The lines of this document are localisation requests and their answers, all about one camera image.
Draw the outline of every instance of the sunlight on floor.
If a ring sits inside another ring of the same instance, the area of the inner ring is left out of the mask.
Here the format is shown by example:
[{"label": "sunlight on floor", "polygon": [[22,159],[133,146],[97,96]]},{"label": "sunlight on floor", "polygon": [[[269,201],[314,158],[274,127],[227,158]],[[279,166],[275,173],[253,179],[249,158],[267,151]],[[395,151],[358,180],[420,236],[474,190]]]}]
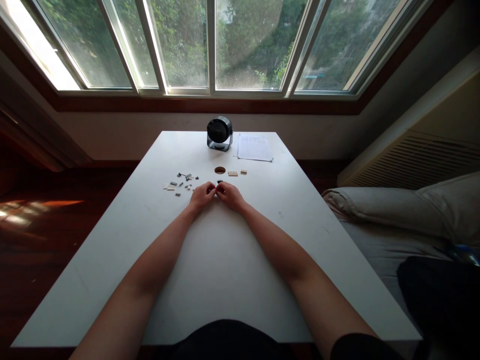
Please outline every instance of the sunlight on floor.
[{"label": "sunlight on floor", "polygon": [[31,201],[14,200],[0,203],[0,226],[3,222],[27,227],[35,216],[52,209],[82,203],[83,200]]}]

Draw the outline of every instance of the gray pillow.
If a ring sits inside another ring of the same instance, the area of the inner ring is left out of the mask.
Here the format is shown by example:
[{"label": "gray pillow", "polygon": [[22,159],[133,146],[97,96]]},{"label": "gray pillow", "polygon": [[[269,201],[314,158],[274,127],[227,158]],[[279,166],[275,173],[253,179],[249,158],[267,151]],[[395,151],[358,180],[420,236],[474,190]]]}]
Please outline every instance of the gray pillow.
[{"label": "gray pillow", "polygon": [[442,219],[450,240],[480,247],[480,172],[421,188],[415,194]]},{"label": "gray pillow", "polygon": [[362,220],[449,238],[442,218],[414,190],[338,187],[322,193],[329,206],[349,220]]}]

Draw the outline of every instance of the air conditioner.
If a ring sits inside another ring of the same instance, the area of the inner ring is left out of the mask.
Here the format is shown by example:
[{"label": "air conditioner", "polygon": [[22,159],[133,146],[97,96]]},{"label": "air conditioner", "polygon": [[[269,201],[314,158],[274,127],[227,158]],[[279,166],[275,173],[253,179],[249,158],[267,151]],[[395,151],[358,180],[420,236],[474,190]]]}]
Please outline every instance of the air conditioner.
[{"label": "air conditioner", "polygon": [[339,187],[420,189],[480,170],[480,47],[337,179]]}]

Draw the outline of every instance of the sheet of paper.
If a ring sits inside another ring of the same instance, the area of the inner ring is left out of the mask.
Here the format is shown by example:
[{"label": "sheet of paper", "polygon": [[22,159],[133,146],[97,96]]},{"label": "sheet of paper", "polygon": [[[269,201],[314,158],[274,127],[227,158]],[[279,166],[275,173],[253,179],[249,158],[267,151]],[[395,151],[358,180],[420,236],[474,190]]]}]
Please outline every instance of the sheet of paper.
[{"label": "sheet of paper", "polygon": [[238,136],[238,158],[248,160],[272,161],[273,155],[269,141],[265,136]]}]

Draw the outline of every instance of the glass pane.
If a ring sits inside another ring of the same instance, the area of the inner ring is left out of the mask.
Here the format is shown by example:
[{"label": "glass pane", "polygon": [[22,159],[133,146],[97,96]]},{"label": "glass pane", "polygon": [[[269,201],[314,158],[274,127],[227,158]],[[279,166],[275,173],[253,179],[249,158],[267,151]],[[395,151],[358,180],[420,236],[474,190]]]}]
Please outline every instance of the glass pane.
[{"label": "glass pane", "polygon": [[92,87],[130,88],[97,0],[38,0]]},{"label": "glass pane", "polygon": [[144,30],[140,23],[139,12],[135,0],[113,0],[116,12],[120,18],[121,26],[130,46],[136,69],[140,75],[141,88],[158,88],[157,76],[155,75],[149,48],[145,41]]},{"label": "glass pane", "polygon": [[152,0],[169,87],[208,87],[205,0]]},{"label": "glass pane", "polygon": [[307,0],[217,0],[217,89],[279,90]]},{"label": "glass pane", "polygon": [[399,2],[332,0],[297,90],[343,90]]},{"label": "glass pane", "polygon": [[18,0],[0,0],[0,6],[53,86],[57,90],[80,90],[79,85],[63,64],[55,46],[35,23],[29,12],[30,9]]}]

